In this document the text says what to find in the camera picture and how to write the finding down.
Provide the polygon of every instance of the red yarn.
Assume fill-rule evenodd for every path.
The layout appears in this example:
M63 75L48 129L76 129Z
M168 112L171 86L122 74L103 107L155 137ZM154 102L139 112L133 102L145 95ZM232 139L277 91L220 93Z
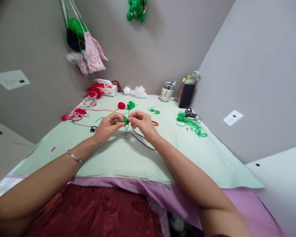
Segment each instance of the red yarn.
M119 109L116 109L116 110L94 110L94 109L86 109L86 110L115 112L116 110L119 110ZM82 119L83 115L87 114L86 110L85 109L82 109L81 107L79 107L79 108L75 109L75 111L62 116L62 120L63 121L67 121L67 120L79 121L79 120Z
M82 119L82 115L87 114L86 110L82 109L81 107L75 109L74 112L66 114L62 116L63 121L72 120L72 121L79 121Z
M119 108L119 109L125 109L125 107L126 107L126 106L125 106L125 104L124 104L123 102L119 102L119 103L118 103L118 108Z
M97 88L97 87L95 87L95 86L90 87L90 88L88 89L88 91L93 91L93 92L95 92L95 93L96 93L96 98L97 98L97 99L100 98L101 95L102 95L100 89Z
M119 82L118 81L112 81L112 84L113 82L116 82L117 83L117 92L120 92L121 91L121 86L119 85Z

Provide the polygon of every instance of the green yarn bundle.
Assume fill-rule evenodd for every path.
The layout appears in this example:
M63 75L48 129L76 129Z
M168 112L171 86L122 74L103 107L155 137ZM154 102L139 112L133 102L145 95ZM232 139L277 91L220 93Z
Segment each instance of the green yarn bundle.
M128 108L128 110L131 110L131 109L135 108L135 103L132 102L132 101L128 102L127 108Z
M73 32L75 33L76 35L78 35L80 38L85 38L84 34L83 34L83 31L84 32L88 32L88 29L83 25L81 24L80 25L80 22L78 20L76 20L75 18L70 18L69 22L68 22L68 28Z
M179 112L178 114L178 117L177 117L177 121L180 121L180 122L185 122L185 125L186 126L187 124L190 125L191 127L191 130L193 131L194 129L194 132L197 136L199 137L207 137L207 133L202 133L201 130L202 130L202 127L199 126L197 123L195 123L193 120L190 120L189 118L186 118L185 117L185 113L183 112Z
M144 21L147 12L147 0L128 0L128 3L130 6L126 14L127 20L130 21L135 18Z

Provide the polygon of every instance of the hand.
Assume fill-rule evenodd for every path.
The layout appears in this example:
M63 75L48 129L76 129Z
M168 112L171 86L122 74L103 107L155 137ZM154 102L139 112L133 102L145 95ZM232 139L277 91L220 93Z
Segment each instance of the hand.
M102 119L95 134L91 138L98 146L103 145L116 130L126 125L123 120L125 117L125 115L117 112L111 113L109 116Z
M153 138L159 136L150 116L141 111L135 111L129 114L128 121L131 122L133 129L139 128L147 142L151 143Z

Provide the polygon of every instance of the left hand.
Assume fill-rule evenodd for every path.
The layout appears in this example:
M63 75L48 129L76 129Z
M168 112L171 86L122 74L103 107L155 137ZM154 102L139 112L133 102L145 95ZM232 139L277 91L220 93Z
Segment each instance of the left hand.
M126 125L123 120L125 117L126 116L121 113L111 113L109 116L102 119L95 134L91 138L98 146L103 145L116 130Z

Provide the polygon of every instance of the scissors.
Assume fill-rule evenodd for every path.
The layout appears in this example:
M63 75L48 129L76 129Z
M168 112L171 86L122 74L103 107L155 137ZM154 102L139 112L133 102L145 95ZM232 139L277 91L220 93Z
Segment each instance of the scissors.
M155 122L155 121L152 121L152 123L155 125L155 126L158 126L159 123Z

